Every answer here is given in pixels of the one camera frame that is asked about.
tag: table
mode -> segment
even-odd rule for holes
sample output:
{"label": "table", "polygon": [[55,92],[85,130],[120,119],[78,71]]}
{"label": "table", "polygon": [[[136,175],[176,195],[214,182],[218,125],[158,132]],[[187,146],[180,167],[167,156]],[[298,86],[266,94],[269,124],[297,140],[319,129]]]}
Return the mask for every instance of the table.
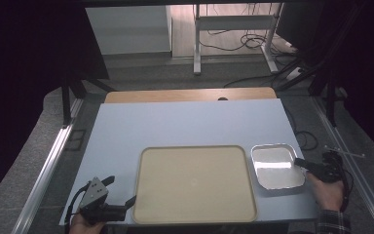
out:
{"label": "table", "polygon": [[[192,1],[183,1],[183,0],[175,0],[175,1],[169,1],[169,0],[151,0],[151,1],[145,1],[145,0],[124,0],[124,1],[121,1],[121,0],[71,0],[71,1],[69,1],[69,0],[68,1],[48,0],[48,1],[37,2],[36,4],[38,4],[38,5],[40,5],[40,4],[59,5],[59,6],[65,6],[66,5],[66,6],[78,6],[78,7],[120,7],[120,6],[175,5],[175,4],[221,4],[221,3],[242,3],[242,2],[243,1],[238,1],[238,0],[220,0],[220,1],[219,0],[208,0],[208,1],[205,1],[205,2],[202,2],[202,1],[199,1],[199,0],[192,0]],[[255,1],[255,2],[264,3],[264,2],[276,2],[276,1],[260,0],[260,1]],[[286,0],[286,1],[278,1],[278,2],[299,2],[299,1],[298,0]],[[355,19],[355,14],[352,13],[351,15],[352,16],[349,18],[349,20],[354,20]],[[345,23],[345,25],[346,26],[344,28],[349,27],[349,23]],[[340,33],[339,37],[343,39],[345,37],[344,33]],[[333,59],[334,53],[332,53],[332,52],[337,51],[338,48],[339,48],[339,43],[335,43],[335,45],[332,47],[332,50],[330,50],[330,52],[329,52],[327,63],[329,63],[329,61],[331,59]],[[320,84],[317,85],[318,87],[314,87],[314,89],[316,91],[321,90],[321,87],[322,87],[321,83],[326,83],[325,82],[326,80],[327,79],[320,79],[319,80]],[[333,99],[331,98],[329,108],[328,108],[328,117],[333,115],[333,111],[332,111],[333,110],[333,105],[332,104],[333,104]],[[37,187],[37,188],[41,187],[41,186],[37,186],[37,185],[40,185],[40,184],[42,185],[42,182],[40,182],[39,179],[38,179],[34,188],[35,187]],[[26,213],[29,213],[28,210],[31,207],[30,204],[33,203],[34,201],[36,201],[36,199],[34,199],[34,197],[36,197],[35,196],[36,194],[35,194],[34,191],[35,190],[32,191],[32,193],[30,195],[30,198],[28,198],[28,201],[26,202],[25,208],[22,210],[22,214],[19,217],[19,221],[17,222],[17,226],[14,228],[15,232],[17,232],[17,230],[19,230],[19,229],[27,228],[27,225],[28,225],[28,222],[29,222],[29,219],[31,218],[31,216],[30,215],[25,215],[25,211],[26,211]]]}
{"label": "table", "polygon": [[[281,101],[270,88],[111,93],[99,109],[67,203],[88,179],[113,175],[119,185],[109,187],[106,202],[124,204],[134,195],[139,156],[148,147],[233,144],[250,160],[254,145],[278,142],[293,146],[303,157]],[[317,217],[307,184],[273,191],[254,182],[255,172],[250,177],[259,211],[256,223]],[[118,223],[137,225],[131,210],[125,222]]]}
{"label": "table", "polygon": [[201,68],[201,43],[200,31],[205,30],[269,30],[266,42],[261,45],[263,56],[272,73],[278,73],[278,67],[272,58],[271,46],[276,27],[278,26],[281,14],[282,3],[278,5],[276,11],[270,16],[217,16],[217,17],[201,17],[200,4],[196,5],[195,15],[195,45],[194,45],[194,74],[200,75]]}

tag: wire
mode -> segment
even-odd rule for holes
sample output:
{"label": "wire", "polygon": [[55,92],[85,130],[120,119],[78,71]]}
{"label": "wire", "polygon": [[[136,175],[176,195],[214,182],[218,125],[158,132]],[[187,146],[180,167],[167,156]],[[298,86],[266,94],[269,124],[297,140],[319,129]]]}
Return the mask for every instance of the wire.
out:
{"label": "wire", "polygon": [[273,3],[270,4],[269,14],[272,12],[272,6],[273,6]]}
{"label": "wire", "polygon": [[349,188],[349,193],[348,193],[348,196],[350,196],[352,191],[354,190],[355,180],[354,180],[354,176],[350,172],[348,172],[347,170],[344,170],[344,172],[347,173],[349,177],[351,178],[351,187]]}
{"label": "wire", "polygon": [[296,55],[276,55],[276,56],[273,56],[273,59],[275,60],[275,62],[277,62],[278,64],[283,65],[283,66],[287,66],[287,64],[278,60],[278,58],[281,58],[281,57],[296,57],[297,58]]}
{"label": "wire", "polygon": [[[293,61],[291,61],[289,64],[287,64],[284,68],[282,68],[281,69],[281,71],[280,71],[280,74],[283,74],[284,72],[286,72],[286,71],[288,71],[289,69],[291,69],[291,68],[293,68],[296,64],[298,64],[299,62],[301,62],[302,60],[300,59],[300,58],[296,58],[295,60],[293,60]],[[272,82],[271,82],[271,85],[270,85],[270,87],[272,88],[272,89],[276,89],[275,88],[275,82],[277,82],[279,80],[279,75],[278,76],[276,76],[273,80],[272,80]]]}
{"label": "wire", "polygon": [[75,193],[74,197],[72,198],[71,200],[71,203],[69,204],[69,207],[68,207],[68,210],[66,212],[66,215],[65,215],[65,219],[63,221],[64,223],[64,230],[65,230],[65,234],[68,234],[69,233],[69,228],[71,226],[71,217],[73,215],[72,213],[72,209],[74,208],[74,204],[75,204],[75,201],[77,200],[78,196],[82,193],[82,192],[85,192],[87,191],[88,187],[90,186],[90,182],[88,182],[84,187],[80,188],[78,190],[77,193]]}
{"label": "wire", "polygon": [[[293,133],[296,136],[296,138],[298,136],[303,136],[304,137],[305,141],[303,142],[303,144],[301,144],[298,140],[300,149],[305,150],[305,151],[317,149],[318,148],[318,138],[314,134],[312,134],[311,132],[297,131],[297,125],[296,125],[296,120],[295,120],[294,116],[285,106],[283,106],[283,108],[284,108],[284,112],[287,115],[287,118],[289,119],[290,126],[292,127]],[[313,139],[313,146],[307,147],[307,145],[309,143],[308,136]]]}
{"label": "wire", "polygon": [[236,83],[239,83],[239,82],[242,82],[242,81],[247,81],[247,80],[254,80],[254,79],[260,79],[260,78],[272,78],[274,77],[275,75],[266,75],[266,76],[253,76],[253,77],[247,77],[247,78],[243,78],[243,79],[240,79],[240,80],[235,80],[235,81],[232,81],[230,83],[227,83],[223,86],[223,88],[227,88],[228,86],[230,85],[233,85],[233,84],[236,84]]}
{"label": "wire", "polygon": [[[242,14],[245,12],[246,9],[248,9],[248,14],[250,15],[250,7],[249,7],[250,4],[247,4],[246,7],[244,8],[244,10],[242,11]],[[253,10],[252,10],[252,14],[254,14],[255,12],[255,7],[256,4],[253,5]],[[213,10],[214,12],[218,14],[217,10],[215,9],[215,4],[213,4]],[[208,16],[208,4],[206,4],[206,15]],[[194,10],[194,5],[193,5],[193,18],[194,18],[194,22],[196,23],[196,13],[195,13],[195,10]],[[231,30],[221,30],[221,31],[217,31],[217,32],[210,32],[209,30],[207,31],[207,33],[209,35],[218,35],[218,34],[222,34],[222,33],[225,33],[225,32],[229,32]],[[221,48],[221,47],[217,47],[217,46],[214,46],[214,45],[207,45],[207,44],[204,44],[203,42],[199,41],[200,44],[204,47],[208,47],[208,48],[213,48],[213,49],[217,49],[217,50],[221,50],[221,51],[229,51],[229,52],[232,52],[232,51],[237,51],[243,47],[247,47],[251,50],[255,50],[259,47],[261,47],[262,43],[266,41],[266,34],[265,36],[261,36],[261,35],[258,35],[256,33],[248,33],[249,30],[247,30],[244,34],[244,36],[241,37],[241,45],[238,46],[237,48],[233,48],[233,49],[226,49],[226,48]],[[250,45],[249,43],[250,42],[253,42],[253,43],[256,43],[256,45]]]}
{"label": "wire", "polygon": [[349,187],[349,184],[348,184],[348,179],[346,178],[346,173],[347,172],[344,168],[343,168],[343,161],[339,162],[339,160],[337,160],[336,158],[334,157],[331,157],[330,159],[332,159],[334,161],[334,164],[333,165],[336,165],[338,167],[338,171],[341,173],[341,179],[342,179],[342,182],[343,182],[343,203],[342,203],[342,206],[340,208],[341,212],[344,212],[346,207],[349,205],[349,197],[351,195],[351,191],[352,191],[352,188],[353,187]]}

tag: metal tray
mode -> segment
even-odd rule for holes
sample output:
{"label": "metal tray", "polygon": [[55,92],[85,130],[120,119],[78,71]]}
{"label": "metal tray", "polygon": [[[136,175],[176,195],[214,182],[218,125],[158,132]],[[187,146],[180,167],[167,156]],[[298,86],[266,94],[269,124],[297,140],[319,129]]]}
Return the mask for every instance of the metal tray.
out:
{"label": "metal tray", "polygon": [[251,159],[257,179],[266,189],[283,189],[301,186],[305,177],[294,166],[296,153],[288,144],[256,145],[251,149]]}

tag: wooden tray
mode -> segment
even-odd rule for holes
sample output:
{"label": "wooden tray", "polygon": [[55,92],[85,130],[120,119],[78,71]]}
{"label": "wooden tray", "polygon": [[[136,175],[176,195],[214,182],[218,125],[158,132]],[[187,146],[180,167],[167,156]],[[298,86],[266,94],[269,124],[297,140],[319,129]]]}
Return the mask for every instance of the wooden tray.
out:
{"label": "wooden tray", "polygon": [[133,219],[140,224],[251,222],[256,205],[238,146],[147,148]]}

